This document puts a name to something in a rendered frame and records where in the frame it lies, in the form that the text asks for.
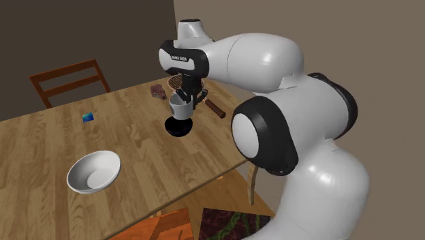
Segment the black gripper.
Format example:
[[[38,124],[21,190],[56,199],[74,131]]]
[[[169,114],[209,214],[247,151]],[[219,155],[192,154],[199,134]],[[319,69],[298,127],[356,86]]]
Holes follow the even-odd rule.
[[[202,79],[197,76],[182,75],[182,88],[178,88],[176,93],[182,101],[190,103],[193,99],[193,109],[197,104],[205,99],[208,91],[203,89]]]

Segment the white cup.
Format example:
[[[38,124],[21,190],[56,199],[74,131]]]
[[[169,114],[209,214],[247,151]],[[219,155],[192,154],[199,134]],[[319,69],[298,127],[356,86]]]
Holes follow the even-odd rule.
[[[176,92],[170,96],[169,104],[172,116],[177,120],[189,119],[193,115],[193,100],[187,103]]]

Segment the reddish brown lumpy object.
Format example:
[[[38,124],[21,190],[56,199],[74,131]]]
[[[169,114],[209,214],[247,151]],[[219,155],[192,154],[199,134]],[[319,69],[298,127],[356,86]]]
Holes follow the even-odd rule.
[[[151,90],[151,95],[154,98],[159,98],[161,100],[166,100],[167,99],[166,92],[163,89],[162,85],[160,85],[160,84],[152,85],[150,87],[150,90]]]

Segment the black bowl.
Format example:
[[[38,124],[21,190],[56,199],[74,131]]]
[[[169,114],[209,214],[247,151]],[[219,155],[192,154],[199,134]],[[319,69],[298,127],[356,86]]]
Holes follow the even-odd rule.
[[[182,137],[190,133],[193,127],[191,118],[185,120],[177,120],[174,117],[169,117],[164,123],[166,131],[175,137]]]

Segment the light wooden table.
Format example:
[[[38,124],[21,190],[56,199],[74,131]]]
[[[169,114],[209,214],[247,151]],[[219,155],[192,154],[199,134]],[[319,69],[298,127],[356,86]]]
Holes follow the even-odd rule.
[[[0,240],[104,240],[245,162],[230,118],[205,105],[188,135],[169,135],[170,107],[150,87],[0,122]],[[69,169],[99,150],[119,155],[118,177],[94,194],[72,191]]]

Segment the white bowl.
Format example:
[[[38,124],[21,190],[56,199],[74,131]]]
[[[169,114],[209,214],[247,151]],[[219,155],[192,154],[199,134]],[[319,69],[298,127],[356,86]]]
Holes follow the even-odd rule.
[[[68,187],[79,194],[107,188],[121,171],[121,159],[113,151],[96,151],[80,158],[67,173]]]

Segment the brown wooden chair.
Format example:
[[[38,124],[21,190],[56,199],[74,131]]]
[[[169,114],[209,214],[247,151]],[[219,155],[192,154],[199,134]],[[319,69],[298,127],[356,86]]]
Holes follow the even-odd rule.
[[[76,80],[74,82],[69,82],[67,84],[54,87],[48,90],[43,90],[40,83],[45,82],[47,80],[52,80],[53,78],[58,78],[61,76],[65,76],[68,74],[72,74],[75,72],[83,71],[89,68],[94,68],[96,71],[95,75],[89,76],[87,78],[83,78],[80,80]],[[95,83],[100,81],[106,91],[106,93],[111,92],[110,87],[108,83],[106,82],[106,79],[99,67],[98,62],[95,59],[91,59],[88,61],[83,61],[80,63],[75,63],[72,65],[68,65],[65,67],[60,67],[55,70],[35,74],[29,77],[32,85],[34,86],[35,90],[37,91],[38,95],[40,96],[41,100],[44,103],[44,106],[46,108],[52,108],[52,104],[50,103],[49,99],[50,97],[54,95],[58,95],[61,93],[65,93],[67,91],[71,91],[74,89],[77,89],[78,87],[82,87],[85,85],[89,85],[91,83]]]

